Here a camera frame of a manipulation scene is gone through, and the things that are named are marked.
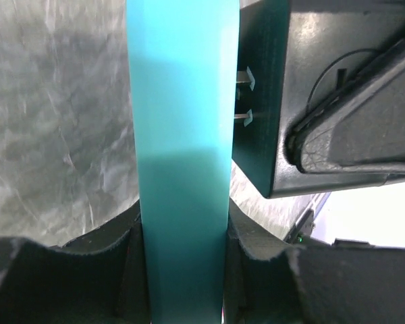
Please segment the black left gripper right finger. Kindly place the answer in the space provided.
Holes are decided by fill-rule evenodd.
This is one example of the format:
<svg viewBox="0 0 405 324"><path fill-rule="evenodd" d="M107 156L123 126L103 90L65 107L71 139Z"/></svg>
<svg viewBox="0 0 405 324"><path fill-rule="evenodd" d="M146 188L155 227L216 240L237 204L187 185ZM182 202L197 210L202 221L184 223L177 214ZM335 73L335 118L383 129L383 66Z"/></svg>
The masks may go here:
<svg viewBox="0 0 405 324"><path fill-rule="evenodd" d="M226 323L405 323L405 249L288 244L229 206Z"/></svg>

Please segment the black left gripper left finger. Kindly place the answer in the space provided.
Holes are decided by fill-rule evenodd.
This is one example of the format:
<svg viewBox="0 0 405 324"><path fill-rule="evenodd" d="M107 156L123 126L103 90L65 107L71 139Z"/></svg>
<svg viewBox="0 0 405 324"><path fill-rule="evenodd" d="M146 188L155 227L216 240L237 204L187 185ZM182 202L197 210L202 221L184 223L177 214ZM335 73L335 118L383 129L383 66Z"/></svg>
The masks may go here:
<svg viewBox="0 0 405 324"><path fill-rule="evenodd" d="M63 246L0 237L0 323L149 323L139 205Z"/></svg>

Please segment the teal triangular power strip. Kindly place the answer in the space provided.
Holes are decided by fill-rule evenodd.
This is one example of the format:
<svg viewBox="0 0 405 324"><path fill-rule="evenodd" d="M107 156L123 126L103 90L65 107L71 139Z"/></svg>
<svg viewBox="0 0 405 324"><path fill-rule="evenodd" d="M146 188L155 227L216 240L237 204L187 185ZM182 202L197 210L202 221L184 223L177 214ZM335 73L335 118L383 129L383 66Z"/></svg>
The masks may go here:
<svg viewBox="0 0 405 324"><path fill-rule="evenodd" d="M128 1L126 34L153 323L220 323L238 1Z"/></svg>

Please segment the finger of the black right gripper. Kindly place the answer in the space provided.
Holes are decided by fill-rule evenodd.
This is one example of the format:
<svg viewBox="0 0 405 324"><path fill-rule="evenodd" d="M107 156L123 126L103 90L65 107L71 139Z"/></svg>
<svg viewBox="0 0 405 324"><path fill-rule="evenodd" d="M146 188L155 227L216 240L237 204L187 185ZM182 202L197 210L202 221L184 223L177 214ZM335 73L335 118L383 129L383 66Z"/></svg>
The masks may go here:
<svg viewBox="0 0 405 324"><path fill-rule="evenodd" d="M405 30L293 30L285 71L285 183L405 179Z"/></svg>

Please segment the black cube socket adapter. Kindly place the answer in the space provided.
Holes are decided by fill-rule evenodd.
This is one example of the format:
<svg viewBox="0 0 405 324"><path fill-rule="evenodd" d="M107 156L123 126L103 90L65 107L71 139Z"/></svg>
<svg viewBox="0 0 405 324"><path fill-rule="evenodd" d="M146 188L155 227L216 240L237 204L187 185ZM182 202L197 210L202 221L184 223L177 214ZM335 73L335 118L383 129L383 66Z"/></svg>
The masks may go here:
<svg viewBox="0 0 405 324"><path fill-rule="evenodd" d="M233 158L265 198L405 181L405 1L240 11Z"/></svg>

